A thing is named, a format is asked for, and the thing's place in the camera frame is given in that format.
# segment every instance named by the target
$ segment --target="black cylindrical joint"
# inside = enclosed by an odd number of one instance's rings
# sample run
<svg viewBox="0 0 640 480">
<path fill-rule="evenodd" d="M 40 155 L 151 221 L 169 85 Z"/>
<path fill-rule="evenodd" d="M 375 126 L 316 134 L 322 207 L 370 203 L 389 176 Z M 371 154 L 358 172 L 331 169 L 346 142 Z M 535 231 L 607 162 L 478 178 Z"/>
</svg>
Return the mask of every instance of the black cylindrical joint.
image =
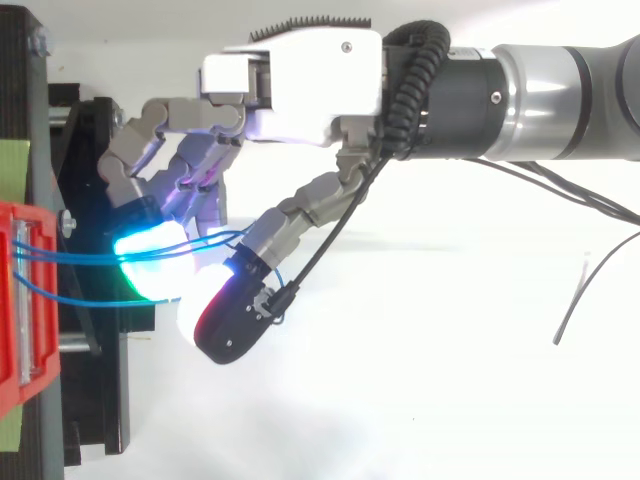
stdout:
<svg viewBox="0 0 640 480">
<path fill-rule="evenodd" d="M 387 99 L 406 75 L 415 49 L 387 47 Z M 410 158 L 482 156 L 498 138 L 509 89 L 500 62 L 490 52 L 453 48 L 438 72 L 417 119 Z"/>
</svg>

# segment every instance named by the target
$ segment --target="red plastic clamp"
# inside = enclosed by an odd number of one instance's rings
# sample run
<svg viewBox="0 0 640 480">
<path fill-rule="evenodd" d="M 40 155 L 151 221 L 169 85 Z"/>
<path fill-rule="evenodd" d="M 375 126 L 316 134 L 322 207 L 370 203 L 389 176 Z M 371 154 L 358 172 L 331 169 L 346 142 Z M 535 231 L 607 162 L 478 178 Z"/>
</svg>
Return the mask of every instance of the red plastic clamp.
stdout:
<svg viewBox="0 0 640 480">
<path fill-rule="evenodd" d="M 29 291 L 19 270 L 37 287 L 57 294 L 55 263 L 13 256 L 14 240 L 56 251 L 56 216 L 42 208 L 0 203 L 0 418 L 44 390 L 60 373 L 58 305 Z"/>
</svg>

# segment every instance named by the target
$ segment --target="coiled black cable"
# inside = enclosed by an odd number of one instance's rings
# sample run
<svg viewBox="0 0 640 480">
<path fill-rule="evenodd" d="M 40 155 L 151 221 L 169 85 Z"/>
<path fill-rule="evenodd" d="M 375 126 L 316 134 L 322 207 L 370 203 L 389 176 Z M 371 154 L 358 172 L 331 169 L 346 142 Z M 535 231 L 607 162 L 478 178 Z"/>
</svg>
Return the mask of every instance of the coiled black cable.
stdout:
<svg viewBox="0 0 640 480">
<path fill-rule="evenodd" d="M 429 95 L 429 87 L 447 59 L 451 36 L 438 22 L 422 20 L 395 29 L 384 38 L 383 44 L 418 47 L 384 122 L 382 156 L 391 155 L 402 160 L 411 153 L 420 112 Z"/>
<path fill-rule="evenodd" d="M 389 46 L 416 45 L 418 51 L 389 106 L 387 117 L 384 119 L 384 136 L 380 158 L 373 169 L 368 172 L 342 218 L 298 276 L 269 299 L 267 308 L 273 318 L 279 318 L 289 308 L 300 289 L 300 284 L 338 238 L 366 196 L 369 187 L 391 158 L 396 156 L 399 159 L 404 159 L 411 153 L 418 131 L 420 112 L 429 95 L 429 87 L 447 58 L 451 37 L 449 31 L 437 22 L 418 21 L 395 29 L 384 38 L 383 43 Z"/>
</svg>

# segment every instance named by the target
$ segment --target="metal rod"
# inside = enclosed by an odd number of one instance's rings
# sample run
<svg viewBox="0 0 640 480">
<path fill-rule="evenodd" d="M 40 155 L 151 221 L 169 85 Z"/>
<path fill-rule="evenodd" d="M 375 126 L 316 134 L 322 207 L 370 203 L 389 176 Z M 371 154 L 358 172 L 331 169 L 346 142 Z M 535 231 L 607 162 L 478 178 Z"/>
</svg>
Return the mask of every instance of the metal rod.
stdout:
<svg viewBox="0 0 640 480">
<path fill-rule="evenodd" d="M 49 127 L 63 128 L 71 112 L 70 107 L 49 107 Z"/>
<path fill-rule="evenodd" d="M 89 352 L 89 343 L 84 333 L 61 333 L 60 353 L 83 353 Z"/>
</svg>

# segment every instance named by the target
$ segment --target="silver metal arm segment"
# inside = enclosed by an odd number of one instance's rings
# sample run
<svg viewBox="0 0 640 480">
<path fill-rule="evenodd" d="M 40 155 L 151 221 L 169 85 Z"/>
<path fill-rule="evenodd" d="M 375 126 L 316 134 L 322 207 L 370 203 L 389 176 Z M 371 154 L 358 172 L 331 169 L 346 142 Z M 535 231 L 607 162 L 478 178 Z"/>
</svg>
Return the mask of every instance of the silver metal arm segment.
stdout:
<svg viewBox="0 0 640 480">
<path fill-rule="evenodd" d="M 183 225 L 196 217 L 201 232 L 226 223 L 222 174 L 240 151 L 245 122 L 242 94 L 150 100 L 98 162 L 111 204 L 118 208 L 153 197 L 163 217 Z M 147 182 L 140 172 L 160 150 L 167 132 L 186 136 L 168 168 Z"/>
<path fill-rule="evenodd" d="M 272 270 L 296 249 L 309 228 L 342 217 L 379 158 L 375 117 L 343 117 L 340 128 L 344 143 L 337 155 L 338 172 L 315 178 L 267 210 L 242 240 Z"/>
</svg>

